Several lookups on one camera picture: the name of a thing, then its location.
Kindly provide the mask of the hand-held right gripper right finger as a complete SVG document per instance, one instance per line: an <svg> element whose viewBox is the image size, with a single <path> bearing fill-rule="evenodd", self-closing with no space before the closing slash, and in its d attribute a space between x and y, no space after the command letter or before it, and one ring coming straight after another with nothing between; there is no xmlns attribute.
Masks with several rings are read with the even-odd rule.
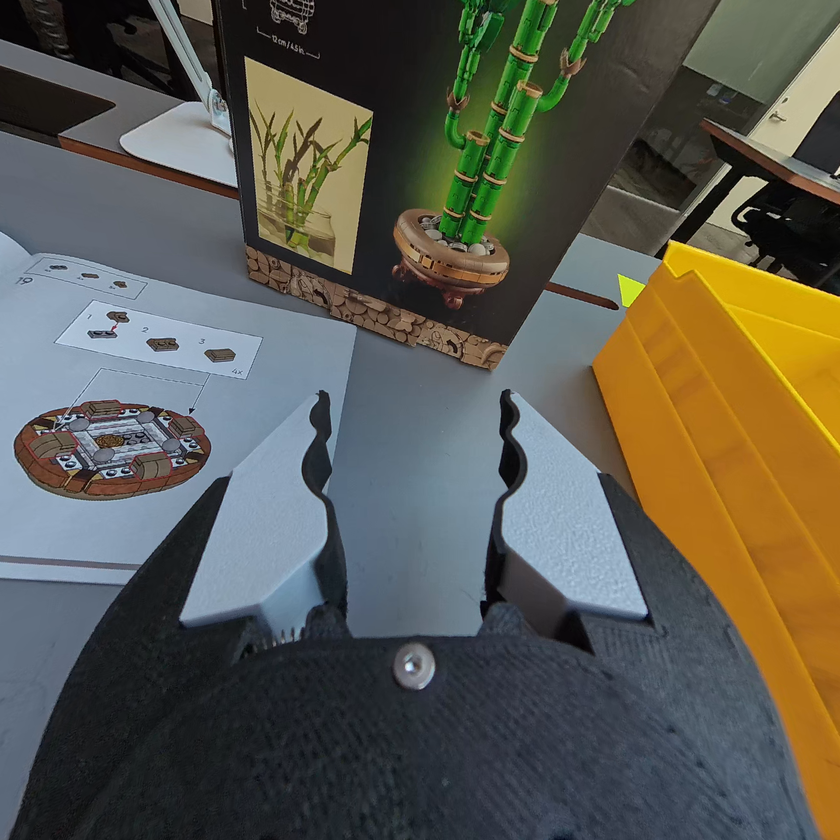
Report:
<svg viewBox="0 0 840 840"><path fill-rule="evenodd" d="M500 396L506 489L488 545L486 604L516 606L543 637L572 614L648 618L602 474L520 394Z"/></svg>

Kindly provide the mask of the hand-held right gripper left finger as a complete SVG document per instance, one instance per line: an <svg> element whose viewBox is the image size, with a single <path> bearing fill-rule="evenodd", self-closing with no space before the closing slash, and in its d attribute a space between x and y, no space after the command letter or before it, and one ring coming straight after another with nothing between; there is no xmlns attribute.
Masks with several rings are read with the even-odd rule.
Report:
<svg viewBox="0 0 840 840"><path fill-rule="evenodd" d="M185 627L252 617L299 640L310 610L346 614L347 577L333 504L330 398L307 398L238 465L182 609Z"/></svg>

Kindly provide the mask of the lego instruction booklet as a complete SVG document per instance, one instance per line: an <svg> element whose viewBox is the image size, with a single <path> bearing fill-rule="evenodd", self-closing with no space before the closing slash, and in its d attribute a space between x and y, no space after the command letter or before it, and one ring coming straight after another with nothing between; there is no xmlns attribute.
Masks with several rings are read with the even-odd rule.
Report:
<svg viewBox="0 0 840 840"><path fill-rule="evenodd" d="M2 235L1 575L124 584L309 396L340 424L355 328Z"/></svg>

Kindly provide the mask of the black lego box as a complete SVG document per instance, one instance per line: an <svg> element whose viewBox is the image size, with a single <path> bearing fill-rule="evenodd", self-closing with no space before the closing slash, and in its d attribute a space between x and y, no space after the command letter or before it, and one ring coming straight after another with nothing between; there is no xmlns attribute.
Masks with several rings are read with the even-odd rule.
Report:
<svg viewBox="0 0 840 840"><path fill-rule="evenodd" d="M718 2L218 2L248 277L493 371Z"/></svg>

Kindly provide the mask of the yellow plastic bin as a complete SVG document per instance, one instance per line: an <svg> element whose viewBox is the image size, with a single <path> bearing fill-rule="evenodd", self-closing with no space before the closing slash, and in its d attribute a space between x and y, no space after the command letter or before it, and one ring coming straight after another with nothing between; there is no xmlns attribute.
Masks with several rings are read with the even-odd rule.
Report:
<svg viewBox="0 0 840 840"><path fill-rule="evenodd" d="M671 243L593 370L643 508L737 625L838 838L838 297Z"/></svg>

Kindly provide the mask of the black office chair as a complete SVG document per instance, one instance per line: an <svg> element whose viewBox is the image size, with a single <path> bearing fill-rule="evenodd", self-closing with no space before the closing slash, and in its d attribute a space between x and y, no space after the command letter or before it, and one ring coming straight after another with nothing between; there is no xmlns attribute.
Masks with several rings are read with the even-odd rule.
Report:
<svg viewBox="0 0 840 840"><path fill-rule="evenodd" d="M839 95L829 102L797 147L794 158L838 180ZM838 295L838 272L821 278L838 261L838 206L786 182L770 182L731 215L731 222L747 235L759 255L751 264L771 256L768 271L786 268L801 283Z"/></svg>

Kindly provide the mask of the white document stand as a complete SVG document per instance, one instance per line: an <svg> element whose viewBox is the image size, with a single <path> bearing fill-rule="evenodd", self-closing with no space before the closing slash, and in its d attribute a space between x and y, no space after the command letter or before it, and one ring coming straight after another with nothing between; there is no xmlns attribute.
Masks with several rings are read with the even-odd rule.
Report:
<svg viewBox="0 0 840 840"><path fill-rule="evenodd" d="M225 100L198 59L172 2L150 1L199 101L185 101L120 138L138 159L237 188L234 144Z"/></svg>

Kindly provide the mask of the wooden top office desk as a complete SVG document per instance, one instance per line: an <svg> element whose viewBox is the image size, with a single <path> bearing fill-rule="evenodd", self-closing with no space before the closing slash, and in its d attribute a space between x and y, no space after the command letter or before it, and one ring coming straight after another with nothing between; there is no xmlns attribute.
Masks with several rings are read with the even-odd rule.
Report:
<svg viewBox="0 0 840 840"><path fill-rule="evenodd" d="M825 203L835 207L839 205L838 180L834 178L833 173L814 167L798 157L771 149L708 119L702 120L700 127L710 135L718 159L730 168L667 237L655 255L658 259L665 256L670 241L688 243L735 186L746 177L766 182L783 182L801 193L816 196Z"/></svg>

